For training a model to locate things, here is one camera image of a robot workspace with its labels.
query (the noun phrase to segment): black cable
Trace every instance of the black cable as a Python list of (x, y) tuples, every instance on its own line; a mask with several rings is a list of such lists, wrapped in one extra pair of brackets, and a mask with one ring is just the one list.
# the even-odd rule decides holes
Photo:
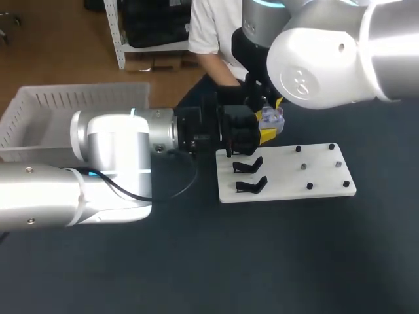
[(0, 245), (4, 242), (4, 240), (6, 240), (6, 238), (9, 236), (10, 232), (3, 232), (0, 235)]
[(90, 167), (75, 167), (73, 168), (74, 170), (77, 170), (78, 172), (82, 173), (82, 174), (89, 174), (89, 173), (93, 173), (95, 175), (97, 175), (99, 178), (101, 178), (102, 180), (104, 180), (107, 184), (113, 186), (114, 188), (116, 188), (119, 192), (122, 192), (123, 194), (126, 194), (127, 196), (138, 200), (138, 201), (151, 201), (151, 202), (166, 202), (166, 201), (170, 201), (176, 197), (178, 197), (179, 195), (183, 194), (184, 192), (186, 192), (197, 180), (198, 178), (198, 167), (196, 166), (193, 157), (187, 153), (187, 152), (181, 152), (179, 150), (169, 150), (168, 154), (175, 154), (178, 156), (187, 156), (187, 159), (190, 161), (192, 168), (194, 169), (194, 177), (192, 178), (192, 180), (189, 182), (189, 184), (184, 187), (182, 190), (180, 190), (179, 192), (175, 193), (172, 196), (169, 196), (167, 198), (147, 198), (145, 196), (139, 196), (139, 195), (135, 195), (123, 188), (121, 188), (117, 183), (113, 182), (113, 180), (111, 178), (109, 178), (107, 175), (104, 175), (102, 172), (100, 172), (97, 169), (94, 168), (90, 168)]

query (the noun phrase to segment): metal screw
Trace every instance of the metal screw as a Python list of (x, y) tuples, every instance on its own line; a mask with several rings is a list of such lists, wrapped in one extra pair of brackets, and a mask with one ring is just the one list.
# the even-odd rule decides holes
[(159, 154), (164, 151), (164, 147), (162, 145), (156, 146), (156, 152)]

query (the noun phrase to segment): person's arm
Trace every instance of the person's arm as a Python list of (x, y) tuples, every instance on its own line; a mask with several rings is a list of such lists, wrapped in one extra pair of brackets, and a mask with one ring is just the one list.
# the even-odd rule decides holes
[(208, 0), (192, 1), (189, 51), (198, 56), (200, 65), (218, 85), (239, 85), (230, 69), (218, 55), (218, 34)]
[(239, 86), (239, 82), (217, 54), (196, 54), (199, 64), (220, 86)]

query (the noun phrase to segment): white t-shirt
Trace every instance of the white t-shirt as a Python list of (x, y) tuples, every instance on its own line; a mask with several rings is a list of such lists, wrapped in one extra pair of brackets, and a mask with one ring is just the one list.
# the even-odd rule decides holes
[(244, 80), (247, 70), (231, 52), (231, 37), (241, 26), (242, 0), (193, 0), (189, 51), (219, 54), (233, 75)]

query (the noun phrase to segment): black bag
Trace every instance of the black bag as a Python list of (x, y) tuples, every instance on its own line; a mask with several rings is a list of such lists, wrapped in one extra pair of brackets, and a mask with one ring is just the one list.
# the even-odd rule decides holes
[(124, 0), (123, 26), (130, 46), (144, 48), (186, 41), (191, 0)]

